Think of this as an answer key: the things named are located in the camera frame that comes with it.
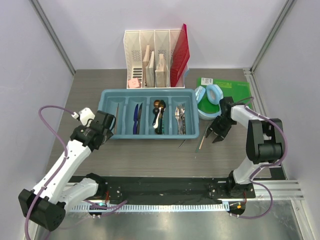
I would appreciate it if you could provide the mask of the patterned handle fork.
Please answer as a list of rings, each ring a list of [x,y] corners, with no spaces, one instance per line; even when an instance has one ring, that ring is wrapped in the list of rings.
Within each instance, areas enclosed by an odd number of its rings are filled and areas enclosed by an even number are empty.
[[[185,120],[185,115],[183,114],[180,120],[180,127],[181,127],[181,134],[185,135],[186,134],[186,120]]]

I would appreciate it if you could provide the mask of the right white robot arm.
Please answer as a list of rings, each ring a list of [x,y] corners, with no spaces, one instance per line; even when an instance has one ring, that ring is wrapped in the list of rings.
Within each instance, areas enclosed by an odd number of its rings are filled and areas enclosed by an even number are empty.
[[[250,189],[255,176],[263,169],[281,162],[287,154],[287,140],[283,123],[278,118],[267,118],[248,107],[234,102],[232,97],[219,101],[221,113],[207,128],[205,137],[214,134],[214,144],[223,141],[233,125],[246,128],[246,157],[238,168],[231,171],[224,188],[233,198]]]

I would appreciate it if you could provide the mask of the purple handled utensil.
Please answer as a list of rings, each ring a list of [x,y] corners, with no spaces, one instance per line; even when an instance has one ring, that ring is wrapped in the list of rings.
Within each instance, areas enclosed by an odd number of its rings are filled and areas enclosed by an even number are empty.
[[[133,114],[133,134],[137,134],[137,127],[138,127],[138,112],[139,112],[139,104],[135,106],[134,114]]]

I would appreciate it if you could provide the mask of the black measuring spoon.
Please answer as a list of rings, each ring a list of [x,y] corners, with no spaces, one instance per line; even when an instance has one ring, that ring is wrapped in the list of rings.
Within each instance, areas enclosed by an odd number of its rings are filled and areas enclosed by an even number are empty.
[[[152,125],[154,126],[156,124],[156,122],[157,122],[160,110],[159,110],[159,108],[155,107],[152,112],[154,114],[154,119],[153,119]]]

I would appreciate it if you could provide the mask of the black knife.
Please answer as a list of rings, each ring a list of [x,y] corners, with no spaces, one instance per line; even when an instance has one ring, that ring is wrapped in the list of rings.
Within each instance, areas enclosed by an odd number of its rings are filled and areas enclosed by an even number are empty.
[[[141,124],[141,115],[142,115],[143,103],[140,104],[137,115],[137,134],[140,134],[140,124]]]

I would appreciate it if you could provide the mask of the gold spoon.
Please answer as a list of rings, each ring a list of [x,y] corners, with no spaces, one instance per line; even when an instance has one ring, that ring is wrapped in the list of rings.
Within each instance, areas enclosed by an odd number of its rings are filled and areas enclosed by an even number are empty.
[[[155,108],[159,108],[160,102],[161,102],[160,100],[155,100],[155,101],[154,101],[154,104],[153,104],[154,107],[155,107]]]

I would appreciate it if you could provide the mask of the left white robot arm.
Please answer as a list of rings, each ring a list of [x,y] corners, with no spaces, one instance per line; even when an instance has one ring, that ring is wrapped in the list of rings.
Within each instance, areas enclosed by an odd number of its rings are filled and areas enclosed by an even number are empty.
[[[100,200],[107,192],[104,178],[94,173],[87,174],[71,188],[64,188],[80,164],[113,136],[116,117],[101,110],[93,113],[87,107],[79,113],[74,112],[72,117],[81,124],[63,144],[61,156],[39,183],[31,190],[23,189],[18,195],[26,220],[50,232],[59,227],[75,205],[89,197]]]

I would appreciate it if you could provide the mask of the white ceramic spoon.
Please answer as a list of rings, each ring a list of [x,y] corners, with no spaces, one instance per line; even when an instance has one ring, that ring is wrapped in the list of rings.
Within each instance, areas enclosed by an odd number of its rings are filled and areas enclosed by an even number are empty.
[[[161,110],[159,109],[159,115],[158,115],[157,122],[156,122],[156,124],[155,124],[155,125],[152,125],[154,129],[157,129],[157,128],[158,128],[160,113],[161,113]]]

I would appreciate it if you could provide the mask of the blue plastic cutlery tray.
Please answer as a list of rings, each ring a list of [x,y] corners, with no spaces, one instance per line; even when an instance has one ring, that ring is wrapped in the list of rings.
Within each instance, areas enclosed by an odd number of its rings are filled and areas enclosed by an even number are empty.
[[[163,100],[166,108],[163,115],[165,134],[156,134],[153,128],[154,101]],[[116,115],[119,103],[117,132],[112,139],[196,139],[199,134],[198,106],[195,92],[189,88],[156,89],[105,89],[101,93],[98,110]],[[134,111],[137,104],[143,103],[139,134],[133,134]],[[186,134],[177,133],[175,118],[176,106],[185,108]]]

